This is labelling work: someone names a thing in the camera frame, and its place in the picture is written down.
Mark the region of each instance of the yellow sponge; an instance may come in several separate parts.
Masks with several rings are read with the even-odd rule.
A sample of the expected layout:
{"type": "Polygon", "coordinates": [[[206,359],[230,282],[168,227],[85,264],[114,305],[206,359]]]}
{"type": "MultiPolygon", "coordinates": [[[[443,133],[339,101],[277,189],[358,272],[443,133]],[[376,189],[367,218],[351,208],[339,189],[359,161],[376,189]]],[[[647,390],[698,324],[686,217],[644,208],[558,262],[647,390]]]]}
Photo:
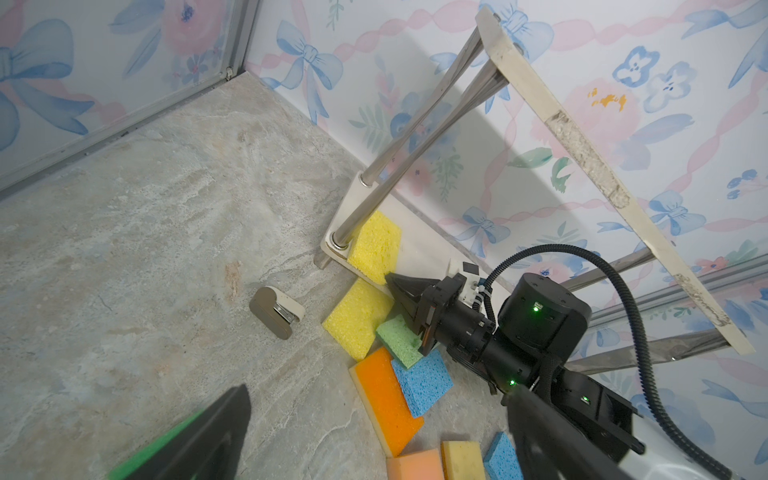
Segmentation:
{"type": "Polygon", "coordinates": [[[386,320],[395,301],[362,278],[358,278],[336,305],[323,328],[358,362],[368,355],[376,328],[386,320]]]}
{"type": "Polygon", "coordinates": [[[480,444],[477,442],[443,442],[442,466],[445,480],[485,480],[480,444]]]}
{"type": "Polygon", "coordinates": [[[377,210],[352,240],[347,261],[363,275],[384,285],[384,276],[397,266],[401,234],[400,227],[377,210]]]}

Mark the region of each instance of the wall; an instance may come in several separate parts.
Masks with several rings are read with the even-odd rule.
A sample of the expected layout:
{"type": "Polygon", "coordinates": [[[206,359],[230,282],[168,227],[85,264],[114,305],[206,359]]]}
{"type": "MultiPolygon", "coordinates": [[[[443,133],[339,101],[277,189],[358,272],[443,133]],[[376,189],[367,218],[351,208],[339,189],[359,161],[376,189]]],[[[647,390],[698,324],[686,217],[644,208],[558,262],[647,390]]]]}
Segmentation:
{"type": "MultiPolygon", "coordinates": [[[[766,0],[482,4],[504,19],[694,271],[765,253],[766,0]]],[[[466,0],[265,0],[247,68],[370,163],[451,64],[477,10],[466,0]]],[[[485,59],[399,159],[447,114],[485,59]]],[[[609,260],[640,247],[511,88],[446,133],[399,192],[491,268],[537,243],[572,243],[609,260]]],[[[507,280],[522,271],[565,280],[589,266],[553,254],[516,267],[507,280]]],[[[672,281],[659,263],[625,278],[636,295],[672,281]]],[[[595,309],[617,302],[605,285],[584,298],[595,309]]]]}
{"type": "MultiPolygon", "coordinates": [[[[714,293],[757,354],[719,350],[655,366],[661,401],[683,432],[744,478],[768,478],[768,276],[714,293]]],[[[711,329],[690,301],[643,312],[649,339],[711,329]]],[[[592,329],[574,358],[632,344],[626,320],[592,329]]],[[[594,376],[653,417],[636,369],[594,376]]]]}
{"type": "Polygon", "coordinates": [[[0,178],[217,76],[233,4],[0,2],[0,178]]]}

